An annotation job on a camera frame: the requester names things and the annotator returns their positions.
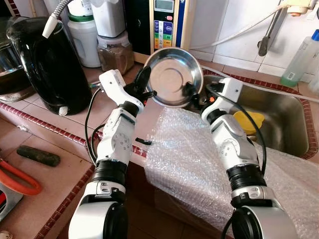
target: metal bowl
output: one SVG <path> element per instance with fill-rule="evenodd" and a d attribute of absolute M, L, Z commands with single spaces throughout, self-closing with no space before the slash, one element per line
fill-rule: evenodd
<path fill-rule="evenodd" d="M 154 52 L 144 66 L 152 71 L 147 91 L 156 91 L 153 99 L 160 105 L 180 108 L 188 105 L 191 96 L 183 95 L 187 82 L 195 85 L 200 93 L 203 87 L 203 71 L 199 62 L 189 52 L 168 47 Z"/>

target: black wire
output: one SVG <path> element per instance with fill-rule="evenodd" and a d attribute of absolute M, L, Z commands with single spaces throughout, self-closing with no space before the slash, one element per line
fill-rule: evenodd
<path fill-rule="evenodd" d="M 227 221 L 226 225 L 224 226 L 224 229 L 220 235 L 221 239 L 225 239 L 226 238 L 226 233 L 228 231 L 229 226 L 231 225 L 231 222 L 233 221 L 233 216 L 230 217 L 230 219 Z"/>
<path fill-rule="evenodd" d="M 88 120 L 89 120 L 89 116 L 90 116 L 90 113 L 91 113 L 91 109 L 92 109 L 92 105 L 93 105 L 93 101 L 96 97 L 96 95 L 101 91 L 101 89 L 97 89 L 96 92 L 94 92 L 93 96 L 92 96 L 92 99 L 91 99 L 91 102 L 90 102 L 90 105 L 89 105 L 89 109 L 88 109 L 88 113 L 86 115 L 86 118 L 85 118 L 85 122 L 84 122 L 84 131 L 85 131 L 85 140 L 86 140 L 86 146 L 88 147 L 88 151 L 89 151 L 89 155 L 90 155 L 90 158 L 91 158 L 91 161 L 94 165 L 96 165 L 96 157 L 93 155 L 92 153 L 92 150 L 91 150 L 91 146 L 90 146 L 90 143 L 89 143 L 89 136 L 88 136 Z"/>
<path fill-rule="evenodd" d="M 263 175 L 265 175 L 265 170 L 266 170 L 266 163 L 267 163 L 267 153 L 266 153 L 266 144 L 265 144 L 265 141 L 264 141 L 264 138 L 258 128 L 258 126 L 256 125 L 256 123 L 254 122 L 254 120 L 251 118 L 251 116 L 247 113 L 247 111 L 238 103 L 228 99 L 227 97 L 224 97 L 222 96 L 221 94 L 215 92 L 214 90 L 212 90 L 209 85 L 206 85 L 206 88 L 207 90 L 209 90 L 210 93 L 214 94 L 215 96 L 217 97 L 221 97 L 223 98 L 224 100 L 230 102 L 231 104 L 233 104 L 234 106 L 236 106 L 238 109 L 240 109 L 241 112 L 244 113 L 244 115 L 250 120 L 251 124 L 254 126 L 255 130 L 256 130 L 256 133 L 257 133 L 257 136 L 258 138 L 260 139 L 261 141 L 261 147 L 263 149 L 263 165 L 262 165 L 262 168 L 261 168 L 261 173 Z"/>
<path fill-rule="evenodd" d="M 100 128 L 103 128 L 105 126 L 105 124 L 102 124 L 100 126 L 98 126 L 92 133 L 92 136 L 91 136 L 91 150 L 92 150 L 92 153 L 94 155 L 95 158 L 98 157 L 97 153 L 95 152 L 95 149 L 94 149 L 94 135 L 96 134 L 96 132 L 100 129 Z"/>

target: plastic bottle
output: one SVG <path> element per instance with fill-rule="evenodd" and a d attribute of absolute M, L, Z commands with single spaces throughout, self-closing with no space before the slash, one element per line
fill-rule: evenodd
<path fill-rule="evenodd" d="M 117 37 L 125 30 L 122 0 L 90 0 L 100 36 Z"/>
<path fill-rule="evenodd" d="M 308 88 L 315 94 L 319 95 L 319 70 L 317 70 L 316 75 L 308 84 Z"/>
<path fill-rule="evenodd" d="M 81 64 L 86 67 L 100 67 L 93 16 L 69 15 L 69 19 L 68 26 Z"/>
<path fill-rule="evenodd" d="M 73 16 L 90 16 L 93 14 L 90 0 L 73 0 L 68 4 Z"/>
<path fill-rule="evenodd" d="M 313 36 L 306 37 L 282 75 L 280 83 L 284 86 L 296 86 L 304 75 L 310 62 L 319 55 L 319 29 Z"/>

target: kitchen sink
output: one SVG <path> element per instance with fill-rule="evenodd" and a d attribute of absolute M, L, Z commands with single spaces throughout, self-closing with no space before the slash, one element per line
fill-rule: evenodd
<path fill-rule="evenodd" d="M 205 76 L 204 85 L 218 79 L 220 77 Z M 304 109 L 297 98 L 243 86 L 238 103 L 248 111 L 264 115 L 260 131 L 267 147 L 294 156 L 302 156 L 308 151 Z M 238 109 L 233 107 L 230 114 L 236 111 Z"/>

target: spice jar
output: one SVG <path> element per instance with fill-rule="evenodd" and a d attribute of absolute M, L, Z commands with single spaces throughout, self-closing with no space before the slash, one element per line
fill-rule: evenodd
<path fill-rule="evenodd" d="M 99 35 L 97 38 L 103 71 L 118 69 L 123 75 L 134 65 L 133 48 L 126 31 L 115 38 Z"/>

